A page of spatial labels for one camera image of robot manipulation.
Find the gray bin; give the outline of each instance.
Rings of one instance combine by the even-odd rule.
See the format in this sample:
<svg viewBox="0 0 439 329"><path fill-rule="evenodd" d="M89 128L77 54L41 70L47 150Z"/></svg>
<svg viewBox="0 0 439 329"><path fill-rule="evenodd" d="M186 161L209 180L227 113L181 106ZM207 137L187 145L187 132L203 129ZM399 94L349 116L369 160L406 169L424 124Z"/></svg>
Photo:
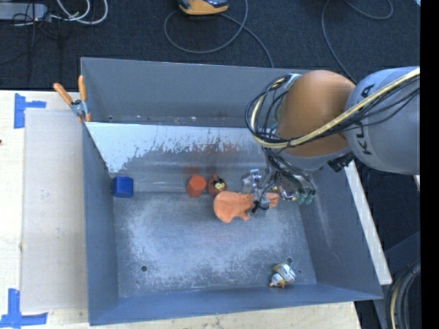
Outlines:
<svg viewBox="0 0 439 329"><path fill-rule="evenodd" d="M310 205L278 203L221 222L191 175L228 190L264 169L247 103L294 69L82 58L93 122L83 127L88 320L128 323L383 297L344 171L313 175ZM112 180L134 180L131 198ZM268 284L277 263L297 280Z"/></svg>

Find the electrical cable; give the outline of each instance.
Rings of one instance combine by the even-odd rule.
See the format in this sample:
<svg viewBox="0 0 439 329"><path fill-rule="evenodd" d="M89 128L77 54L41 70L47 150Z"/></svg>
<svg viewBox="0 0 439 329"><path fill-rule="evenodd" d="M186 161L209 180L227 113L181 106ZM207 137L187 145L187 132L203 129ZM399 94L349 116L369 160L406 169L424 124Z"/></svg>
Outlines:
<svg viewBox="0 0 439 329"><path fill-rule="evenodd" d="M417 277L420 276L420 260L408 265L396 275L394 284L386 293L385 305L388 327L390 329L409 329L408 291Z"/></svg>
<svg viewBox="0 0 439 329"><path fill-rule="evenodd" d="M337 61L337 63L340 65L340 67L343 69L343 71L347 74L348 77L350 77L350 79L352 80L353 83L357 83L357 81L355 80L355 78L346 70L346 67L342 64L342 62L340 61L340 59L337 57L337 55L335 54L331 43L329 42L328 36L327 36L327 32L326 32L326 28L324 27L324 12L329 4L329 2L332 0L327 0L327 2L325 3L325 5L323 6L323 10L322 10L322 17L321 17L321 26L322 26L322 32L323 32L323 36L324 36L324 41L326 42L329 51L332 53L333 57L335 58L335 60ZM385 15L385 16L373 16L371 14L367 14L363 11L361 11L360 9L356 8L352 3L350 3L348 0L342 0L344 1L348 6L350 6L352 9L354 9L355 11L357 11L358 13L360 13L361 15L369 18L369 19L374 19L374 20L386 20L389 19L392 15L393 15L393 5L392 2L390 0L386 0L387 3L390 6L390 12Z"/></svg>
<svg viewBox="0 0 439 329"><path fill-rule="evenodd" d="M236 19L234 19L233 17L230 17L230 16L228 16L228 15L226 15L226 14L221 14L220 16L222 16L222 17L224 17L224 18L226 18L226 19L228 19L229 21L232 21L232 22L234 22L234 23L236 23L236 24L238 24L238 26L239 26L239 28L238 28L238 30L237 30L237 32L232 36L232 38L229 40L229 41L227 41L227 42L225 42L223 45L220 45L220 46L218 46L218 47L216 47L216 48L214 48L214 49L210 49L210 50L201 50L201 51L198 51L198 50L190 50L190 49L186 49L186 48L184 48L184 47L181 47L180 45L178 45L177 43L175 43L172 39L171 39L171 37L169 36L169 34L168 34L168 32L167 32L167 24L168 24L168 20L175 14L175 13L177 13L177 11L173 11L173 12L171 12L169 15L168 15L168 17L165 19L165 22L163 23L163 29L164 29L164 32L165 32L165 36L166 36L166 39L173 45L173 46L175 46L177 49L179 49L179 50L182 50L182 51L185 51L185 52L188 52L188 53L198 53L198 54L205 54L205 53L213 53L213 52L216 52L216 51L219 51L219 50L222 50L223 48L225 48L225 47L227 47L227 46L229 46L237 37L238 37L238 35L240 35L240 33L242 32L242 30L244 29L244 30L246 30L261 46L262 46L262 48L263 48L263 50L264 50L264 52L265 52L265 54L267 55L267 57L268 57L268 60L269 60L269 62L270 62L270 66L272 67L272 68L274 68L274 63L273 63L273 60L272 60L272 58L271 58L271 55L270 55L270 52L268 51L268 49L267 49L267 47L263 44L263 42L261 41L261 39L260 38L258 38L258 36L255 34L255 33L253 33L249 28L247 28L246 26L245 26L245 23L246 23L246 21L247 21L247 17L248 17L248 1L247 0L244 0L244 3L245 3L245 5L246 5L246 9L245 9L245 13L244 13L244 18L243 18L243 20L242 20L242 22L239 22L238 20L236 20Z"/></svg>
<svg viewBox="0 0 439 329"><path fill-rule="evenodd" d="M348 110L346 110L345 112L343 112L341 115L336 117L334 120L328 122L327 124L323 125L322 127L314 130L313 132L311 132L309 134L306 134L306 135L301 136L299 138L292 138L292 139L283 140L283 141L280 141L277 143L270 143L268 141L265 141L265 140L259 138L257 135L255 135L255 132L257 131L255 126L254 126L255 114L256 114L257 110L259 109L259 106L261 105L261 102L263 99L261 97L261 95L259 95L257 98L255 98L255 99L257 99L257 102L256 102L256 105L255 105L254 110L252 112L252 116L250 118L250 126L248 128L252 132L253 138L261 146L269 147L272 149L282 149L284 147L294 147L294 146L297 146L299 144L306 143L310 139L315 138L318 135L321 135L322 133L335 127L336 125L339 125L341 122L343 122L343 120L347 119L352 114L355 114L357 111L361 110L368 103L374 101L375 99L379 98L382 95L385 95L388 91L391 91L395 87L401 85L403 82L408 81L413 77L416 77L417 75L419 75L419 73L420 73L419 68L416 68L413 71L410 71L409 73L403 75L402 77L398 78L397 80L394 80L390 84L384 86L383 88L375 91L373 94L362 99L359 103L357 103L353 107L351 107ZM246 118L247 117L248 117L248 107L246 108Z"/></svg>
<svg viewBox="0 0 439 329"><path fill-rule="evenodd" d="M87 4L86 12L83 13L82 15L80 15L80 16L76 16L79 12L76 12L75 14L71 14L64 7L64 5L62 4L61 0L56 0L58 6L68 16L68 18L61 17L61 16L58 16L56 14L52 14L51 17L53 17L55 19L60 19L62 21L67 21L67 22L74 21L74 22L85 24L85 25L96 25L96 24L99 24L99 23L103 22L107 18L107 16L108 16L108 2L107 2L107 0L102 0L104 2L104 13L103 13L102 17L100 19L97 19L96 21L93 21L93 19L94 19L94 13L93 13L91 21L83 21L85 19L85 17L87 17L87 15L88 15L88 13L90 12L90 9L91 9L91 2L90 2L90 0L85 0L85 1L86 1L86 4Z"/></svg>

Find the black cable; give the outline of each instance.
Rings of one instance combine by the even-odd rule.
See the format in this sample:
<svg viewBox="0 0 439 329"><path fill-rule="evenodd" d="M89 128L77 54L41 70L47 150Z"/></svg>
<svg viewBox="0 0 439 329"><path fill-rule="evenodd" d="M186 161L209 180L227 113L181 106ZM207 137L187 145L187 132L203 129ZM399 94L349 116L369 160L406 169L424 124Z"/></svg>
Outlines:
<svg viewBox="0 0 439 329"><path fill-rule="evenodd" d="M323 10L322 10L322 18L321 18L321 25L322 25L322 31L323 31L323 36L324 36L324 41L326 42L329 51L332 53L333 57L335 58L335 60L337 61L337 63L340 65L340 67L343 69L343 71L347 74L348 77L350 77L350 79L352 80L353 83L357 83L357 81L355 80L355 78L346 70L346 67L342 64L342 62L340 61L340 59L337 57L337 55L335 54L331 43L329 42L328 36L327 36L327 32L326 29L324 27L324 12L329 4L329 2L332 0L327 0L327 2L325 3L325 5L323 6ZM386 15L386 16L372 16L370 14L366 14L365 12L359 10L358 8L356 8L353 4L351 4L349 1L347 0L343 0L348 6L350 6L352 9L354 9L355 11L357 11L358 13L360 13L361 15L369 18L369 19L374 19L374 20L386 20L389 19L392 15L393 15L393 5L392 2L390 0L386 0L390 6L390 12Z"/></svg>
<svg viewBox="0 0 439 329"><path fill-rule="evenodd" d="M415 279L420 277L420 273L420 260L417 260L395 276L393 284L385 295L386 319L389 329L410 328L407 297L410 287Z"/></svg>
<svg viewBox="0 0 439 329"><path fill-rule="evenodd" d="M165 23L163 24L163 29L164 29L164 31L165 31L165 36L166 36L167 40L168 40L173 46L175 46L175 47L176 47L177 49L179 49L179 50L182 50L182 51L185 51L185 52L189 52L189 53L204 54L204 53L213 53L213 52L216 52L216 51L222 50L223 48L229 46L229 45L230 45L230 44L231 44L231 43L232 43L232 42L238 37L238 35L240 35L240 33L242 32L242 30L244 29L244 30L246 30L246 31L247 31L247 32L248 32L248 33L249 33L254 39L256 39L256 41L262 46L264 52L266 53L266 55L267 55L267 57L268 57L268 60L270 61L270 66L271 66L272 68L274 68L274 63L273 63L273 60L272 60L272 58L271 58L271 56L270 56L270 52L268 51L267 47L262 43L261 39L259 39L258 36L257 36L255 33L253 33L250 29L248 29L248 28L245 26L245 23L246 23L246 21L247 21L247 17L248 17L248 1L247 1L247 0L244 0L244 3L246 4L246 9L245 9L244 18L243 18L242 22L239 22L239 21L237 21L236 19L234 19L233 17L227 16L226 14L221 14L221 15L220 15L220 16L222 16L222 17L228 19L229 21L232 21L232 22L238 24L239 29L237 30L237 32L235 33L235 35L234 35L234 36L233 36L228 42L225 42L223 45L220 45L220 46L218 46L218 47L216 47L216 48L214 48L214 49L211 49L211 50L204 50L204 51L190 50L190 49L186 49L186 48L184 48L184 47L181 47L180 45L176 44L176 43L171 39L171 37L170 37L169 34L167 33L167 23L168 23L168 20L169 20L169 19L170 19L175 13L177 13L177 10L171 12L171 13L168 15L168 17L165 19Z"/></svg>
<svg viewBox="0 0 439 329"><path fill-rule="evenodd" d="M375 121L372 123L368 123L365 124L364 126L368 126L368 125L376 125L378 123L382 123L384 121L387 121L388 119L392 118L396 113L398 113L400 110L402 110L415 96L417 96L417 94L419 93L419 89L415 89L414 91L412 91L411 93L409 93L408 95L402 97L401 99L399 99L398 101L391 103L387 106L384 106L378 110L373 111L372 109L377 107L379 104L381 104L383 101L385 101L388 97L392 96L393 94L395 94L396 92L398 92L399 90L402 89L402 87L407 86L412 84L413 82L416 82L419 79L419 76L410 78L409 80L403 82L402 84L399 84L398 86L394 87L393 89L390 89L386 94L383 94L381 97L377 98L376 100L372 101L371 103L366 104L361 110L357 111L356 113L352 114L349 118L344 119L343 122L339 123L336 127L330 128L329 130L327 130L326 132L315 136L311 139L309 139L308 141L305 141L303 143L301 143L301 145L304 145L306 143L310 143L311 141L317 140L319 138L323 138L325 136L330 136L333 134L337 134L337 133L341 133L341 132L345 132L347 130L354 130L357 127L355 127L355 125L358 124L358 122L360 122L363 119L366 119L368 117L374 116L380 112L389 110L390 108L396 107L397 105L399 105L400 103L402 103L403 101L405 101L403 103L403 105L401 105L399 108L397 108L392 114L389 114L386 118L381 119L380 121ZM267 116L270 115L271 110L273 105L276 103L276 101L278 101L287 91L285 91L283 94L279 95L270 105ZM253 105L259 100L259 98L261 96L267 97L268 92L265 93L261 93L260 95L257 95L246 107L246 111L245 111L245 120L246 120L246 125L248 127L248 129L250 130L250 132L252 134L254 134L255 136L259 137L260 139L263 139L265 141L267 141L268 143L289 143L292 140L296 140L296 137L292 137L289 139L284 139L284 138L279 138L278 136L276 136L275 134L271 133L271 132L267 132L267 128L266 126L262 129L262 131L259 131L259 129L256 127L254 130L252 129L252 126L250 125L249 122L249 111L250 109L253 107Z"/></svg>

